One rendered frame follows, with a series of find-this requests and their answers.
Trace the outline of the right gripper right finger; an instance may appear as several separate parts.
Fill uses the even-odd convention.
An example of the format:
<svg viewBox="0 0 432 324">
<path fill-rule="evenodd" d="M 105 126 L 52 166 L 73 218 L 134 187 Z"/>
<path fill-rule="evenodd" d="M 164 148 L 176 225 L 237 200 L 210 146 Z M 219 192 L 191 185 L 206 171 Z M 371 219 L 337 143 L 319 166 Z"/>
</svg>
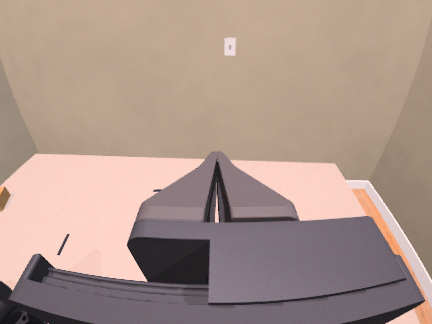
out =
<svg viewBox="0 0 432 324">
<path fill-rule="evenodd" d="M 217 151 L 217 203 L 219 222 L 300 221 L 292 201 L 236 167 L 222 151 Z"/>
</svg>

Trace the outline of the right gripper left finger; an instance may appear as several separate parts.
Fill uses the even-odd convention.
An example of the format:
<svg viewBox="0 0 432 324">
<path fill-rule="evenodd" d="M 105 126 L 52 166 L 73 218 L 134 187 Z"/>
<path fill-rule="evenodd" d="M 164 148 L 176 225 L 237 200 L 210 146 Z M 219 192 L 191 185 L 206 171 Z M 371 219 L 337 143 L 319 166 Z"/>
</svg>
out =
<svg viewBox="0 0 432 324">
<path fill-rule="evenodd" d="M 200 166 L 143 201 L 135 222 L 144 218 L 215 222 L 216 196 L 217 152 L 213 151 Z"/>
</svg>

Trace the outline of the brown cardboard box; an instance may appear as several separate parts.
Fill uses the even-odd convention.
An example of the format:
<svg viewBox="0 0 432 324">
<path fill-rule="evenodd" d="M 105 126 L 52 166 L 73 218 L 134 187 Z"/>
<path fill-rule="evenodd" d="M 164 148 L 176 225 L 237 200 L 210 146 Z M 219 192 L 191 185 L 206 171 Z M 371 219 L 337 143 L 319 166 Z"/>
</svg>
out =
<svg viewBox="0 0 432 324">
<path fill-rule="evenodd" d="M 4 210 L 10 195 L 11 194 L 5 186 L 0 187 L 0 211 Z"/>
</svg>

